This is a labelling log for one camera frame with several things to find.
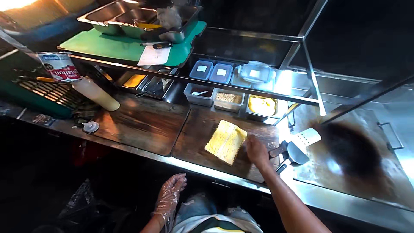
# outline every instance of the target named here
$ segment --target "plastic food container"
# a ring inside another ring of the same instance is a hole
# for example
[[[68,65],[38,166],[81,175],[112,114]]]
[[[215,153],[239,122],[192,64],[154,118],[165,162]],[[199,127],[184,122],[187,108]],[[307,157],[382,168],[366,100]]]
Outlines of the plastic food container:
[[[238,66],[240,76],[251,83],[268,83],[276,76],[272,68],[265,63],[249,61],[248,64]]]
[[[240,95],[241,96],[241,103],[236,104],[236,103],[232,103],[232,102],[216,100],[216,95],[219,92],[226,93],[226,94]],[[213,102],[214,102],[214,108],[216,108],[216,109],[226,110],[226,111],[230,111],[230,112],[239,112],[241,106],[243,106],[243,104],[244,104],[244,93],[215,88],[214,91],[213,91]]]
[[[231,79],[230,79],[230,84],[232,84],[233,86],[246,87],[246,88],[249,88],[252,86],[251,82],[245,81],[244,79],[240,77],[240,75],[237,72],[237,69],[234,69],[233,75],[231,76]]]
[[[207,90],[211,90],[212,95],[210,97],[204,97],[204,96],[197,96],[197,95],[192,95],[191,91],[194,89],[207,89]],[[192,84],[192,83],[188,83],[187,86],[184,89],[184,94],[187,97],[187,100],[190,103],[193,104],[198,104],[198,105],[202,105],[202,106],[207,106],[207,107],[211,107],[213,105],[213,94],[214,94],[214,89],[213,87],[206,87],[203,85],[197,85],[197,84]]]
[[[191,78],[207,80],[213,69],[213,63],[210,61],[197,61],[190,72]]]
[[[274,90],[274,78],[270,80],[268,83],[255,83],[252,86],[253,89],[262,90],[262,91],[268,91],[273,92]]]
[[[213,68],[213,72],[210,74],[209,80],[216,83],[228,84],[232,74],[233,67],[231,65],[217,63]]]
[[[277,109],[278,109],[278,104],[279,104],[279,103],[277,103],[277,104],[276,104],[276,107],[275,107],[276,111],[274,112],[274,114],[273,114],[272,116],[260,115],[260,114],[258,114],[258,113],[252,112],[252,111],[250,110],[250,108],[249,108],[249,101],[250,101],[250,97],[251,97],[251,96],[252,96],[252,95],[249,95],[249,96],[248,96],[248,99],[247,99],[246,117],[247,117],[248,119],[251,119],[251,120],[254,120],[254,121],[260,121],[260,122],[265,122],[265,121],[266,121],[267,119],[269,119],[269,118],[279,119],[279,117],[278,117],[278,116],[276,116],[276,115],[277,115]]]

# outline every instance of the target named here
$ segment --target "yellow batter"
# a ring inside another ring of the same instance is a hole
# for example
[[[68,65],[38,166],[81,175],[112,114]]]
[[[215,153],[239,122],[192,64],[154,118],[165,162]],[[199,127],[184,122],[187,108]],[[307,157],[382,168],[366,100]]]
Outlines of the yellow batter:
[[[276,112],[277,100],[251,95],[249,109],[263,116],[273,116]]]

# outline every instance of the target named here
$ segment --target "yellow crepe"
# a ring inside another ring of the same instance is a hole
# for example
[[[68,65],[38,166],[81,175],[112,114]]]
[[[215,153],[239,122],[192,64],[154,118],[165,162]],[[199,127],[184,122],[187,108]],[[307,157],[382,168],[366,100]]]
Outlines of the yellow crepe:
[[[136,87],[138,86],[138,84],[141,83],[141,81],[145,78],[145,75],[132,75],[132,77],[130,77],[128,79],[128,81],[126,81],[124,83],[124,87]]]
[[[204,149],[231,166],[246,137],[246,131],[228,121],[221,120]]]

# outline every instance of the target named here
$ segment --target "paper note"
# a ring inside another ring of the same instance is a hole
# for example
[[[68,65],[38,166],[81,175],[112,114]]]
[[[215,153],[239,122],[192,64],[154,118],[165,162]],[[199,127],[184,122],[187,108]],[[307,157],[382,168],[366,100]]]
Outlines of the paper note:
[[[260,75],[260,71],[257,71],[257,70],[251,70],[250,71],[250,77],[258,78],[259,75]]]
[[[145,46],[138,62],[138,66],[162,65],[167,63],[171,48],[154,49],[152,44]]]
[[[224,75],[226,75],[226,72],[227,72],[226,70],[218,69],[217,70],[217,75],[223,75],[224,76]]]
[[[206,66],[198,66],[197,71],[206,72],[207,67]]]

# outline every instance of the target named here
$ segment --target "plastic container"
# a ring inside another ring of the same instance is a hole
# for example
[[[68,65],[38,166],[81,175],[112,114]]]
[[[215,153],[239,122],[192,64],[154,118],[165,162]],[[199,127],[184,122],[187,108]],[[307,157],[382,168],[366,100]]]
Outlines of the plastic container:
[[[203,85],[197,85],[197,84],[193,84],[193,83],[188,83],[187,86],[184,89],[184,94],[185,94],[185,96],[187,97],[187,100],[190,103],[211,107],[213,105],[213,93],[210,97],[192,95],[191,90],[194,89],[194,88],[207,89],[207,90],[211,89],[212,92],[214,92],[215,88],[206,87],[206,86],[203,86]]]
[[[227,94],[240,95],[241,96],[241,103],[236,104],[236,103],[232,103],[232,102],[216,100],[216,95],[219,92],[227,93]],[[214,108],[216,108],[216,109],[226,110],[226,111],[230,111],[230,112],[239,112],[241,106],[243,106],[243,104],[244,104],[244,93],[215,88],[214,91],[213,91],[212,96],[213,96]]]
[[[231,79],[230,79],[230,84],[232,84],[233,86],[246,87],[246,88],[249,88],[252,86],[251,82],[245,81],[244,79],[240,77],[237,69],[234,69],[233,71],[233,75],[231,76]]]
[[[228,84],[232,74],[233,67],[231,65],[217,63],[210,74],[209,80],[216,83]]]
[[[252,85],[253,89],[262,90],[262,91],[268,91],[273,92],[274,90],[274,78],[270,80],[268,83],[255,83]]]
[[[96,83],[87,77],[71,83],[73,89],[77,90],[82,95],[86,96],[93,102],[101,105],[106,110],[112,112],[119,108],[120,104]]]
[[[213,63],[210,61],[197,61],[190,72],[191,78],[207,80],[213,69]]]
[[[269,118],[279,119],[279,117],[277,116],[277,110],[278,110],[278,104],[279,103],[276,104],[275,112],[272,116],[260,115],[258,113],[252,112],[250,110],[250,108],[249,108],[250,96],[252,96],[252,95],[249,95],[248,99],[247,99],[247,107],[246,107],[246,117],[247,117],[247,119],[254,120],[254,121],[260,121],[260,122],[265,122]]]
[[[242,79],[251,83],[268,83],[276,73],[265,63],[250,61],[248,64],[237,67]]]

